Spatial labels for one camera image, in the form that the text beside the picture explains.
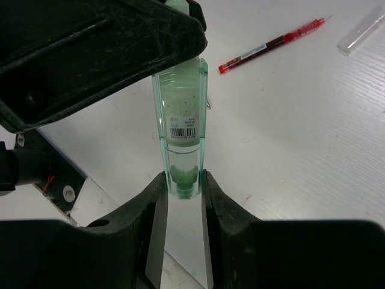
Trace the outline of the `red gel pen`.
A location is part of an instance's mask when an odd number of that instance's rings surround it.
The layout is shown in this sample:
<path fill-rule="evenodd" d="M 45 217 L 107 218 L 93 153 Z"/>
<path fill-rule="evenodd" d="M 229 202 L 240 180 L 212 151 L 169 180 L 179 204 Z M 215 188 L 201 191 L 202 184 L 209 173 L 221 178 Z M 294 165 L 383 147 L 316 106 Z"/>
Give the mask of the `red gel pen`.
<path fill-rule="evenodd" d="M 318 30 L 321 26 L 323 26 L 328 20 L 330 20 L 333 16 L 322 17 L 319 19 L 315 19 L 299 28 L 296 28 L 284 35 L 281 35 L 275 39 L 270 40 L 252 50 L 237 56 L 236 58 L 220 65 L 218 67 L 218 71 L 221 75 L 231 71 L 243 65 L 257 57 L 260 57 L 268 52 L 276 50 L 284 45 L 287 45 L 290 42 L 293 42 L 296 39 L 300 39 L 316 30 Z"/>

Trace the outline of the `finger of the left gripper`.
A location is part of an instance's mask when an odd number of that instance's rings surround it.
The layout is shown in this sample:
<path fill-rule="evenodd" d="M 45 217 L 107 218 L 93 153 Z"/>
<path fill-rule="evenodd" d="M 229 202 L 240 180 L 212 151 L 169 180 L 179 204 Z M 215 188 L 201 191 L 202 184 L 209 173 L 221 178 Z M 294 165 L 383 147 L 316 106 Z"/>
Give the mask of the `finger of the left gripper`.
<path fill-rule="evenodd" d="M 206 46 L 196 1 L 2 1 L 1 125 L 57 122 Z"/>

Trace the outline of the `green highlighter marker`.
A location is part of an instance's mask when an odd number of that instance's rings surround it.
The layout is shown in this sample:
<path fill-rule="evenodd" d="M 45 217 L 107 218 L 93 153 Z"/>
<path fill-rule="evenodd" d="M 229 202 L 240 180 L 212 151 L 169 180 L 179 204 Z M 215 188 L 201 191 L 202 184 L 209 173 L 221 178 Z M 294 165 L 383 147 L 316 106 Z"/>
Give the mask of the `green highlighter marker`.
<path fill-rule="evenodd" d="M 201 192 L 208 64 L 194 57 L 154 74 L 152 86 L 168 192 L 193 199 Z"/>

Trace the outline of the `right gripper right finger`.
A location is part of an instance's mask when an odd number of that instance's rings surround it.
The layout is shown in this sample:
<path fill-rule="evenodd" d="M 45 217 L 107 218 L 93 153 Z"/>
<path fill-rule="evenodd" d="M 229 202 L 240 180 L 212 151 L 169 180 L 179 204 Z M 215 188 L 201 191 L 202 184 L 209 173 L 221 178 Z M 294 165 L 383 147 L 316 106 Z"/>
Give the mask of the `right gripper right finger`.
<path fill-rule="evenodd" d="M 209 288 L 383 288 L 384 229 L 368 220 L 261 220 L 202 174 Z"/>

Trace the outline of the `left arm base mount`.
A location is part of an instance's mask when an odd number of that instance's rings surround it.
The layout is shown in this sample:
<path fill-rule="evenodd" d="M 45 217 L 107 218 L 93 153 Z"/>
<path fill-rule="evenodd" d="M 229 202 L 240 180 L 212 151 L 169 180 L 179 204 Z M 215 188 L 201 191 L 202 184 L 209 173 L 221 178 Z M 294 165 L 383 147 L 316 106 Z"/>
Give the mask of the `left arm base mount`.
<path fill-rule="evenodd" d="M 14 148 L 1 142 L 1 196 L 21 185 L 33 185 L 64 214 L 69 214 L 86 174 L 40 131 L 15 136 Z"/>

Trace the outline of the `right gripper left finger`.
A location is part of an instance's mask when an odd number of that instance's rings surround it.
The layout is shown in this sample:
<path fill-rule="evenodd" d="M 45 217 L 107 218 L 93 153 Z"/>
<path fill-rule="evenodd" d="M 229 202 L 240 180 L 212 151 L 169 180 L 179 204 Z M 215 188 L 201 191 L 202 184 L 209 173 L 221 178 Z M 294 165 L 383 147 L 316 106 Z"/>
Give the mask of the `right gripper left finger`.
<path fill-rule="evenodd" d="M 1 222 L 2 288 L 159 288 L 167 226 L 165 173 L 86 227 Z"/>

